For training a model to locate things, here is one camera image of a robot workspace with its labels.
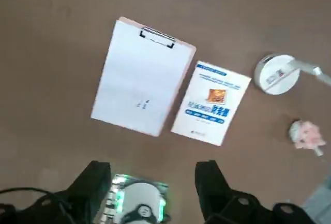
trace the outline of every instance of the white clipboard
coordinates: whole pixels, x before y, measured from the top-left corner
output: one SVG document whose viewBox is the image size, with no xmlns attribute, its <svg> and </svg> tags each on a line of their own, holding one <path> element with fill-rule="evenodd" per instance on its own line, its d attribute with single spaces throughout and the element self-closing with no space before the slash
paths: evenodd
<svg viewBox="0 0 331 224">
<path fill-rule="evenodd" d="M 159 136 L 196 48 L 116 21 L 91 118 Z"/>
</svg>

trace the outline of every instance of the black cable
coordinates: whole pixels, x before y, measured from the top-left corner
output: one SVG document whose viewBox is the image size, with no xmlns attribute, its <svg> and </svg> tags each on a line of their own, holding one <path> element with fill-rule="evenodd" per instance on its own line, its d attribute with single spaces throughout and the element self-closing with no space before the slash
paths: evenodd
<svg viewBox="0 0 331 224">
<path fill-rule="evenodd" d="M 61 212 L 68 217 L 69 221 L 72 224 L 76 224 L 76 222 L 73 220 L 71 215 L 65 210 L 65 209 L 70 210 L 71 205 L 68 202 L 66 202 L 64 199 L 62 199 L 60 196 L 58 196 L 50 191 L 47 191 L 44 189 L 39 189 L 39 188 L 34 188 L 34 187 L 16 187 L 16 188 L 4 189 L 4 190 L 0 190 L 0 195 L 9 193 L 9 192 L 14 192 L 14 191 L 35 191 L 35 192 L 44 193 L 46 195 L 53 197 L 58 202 Z"/>
</svg>

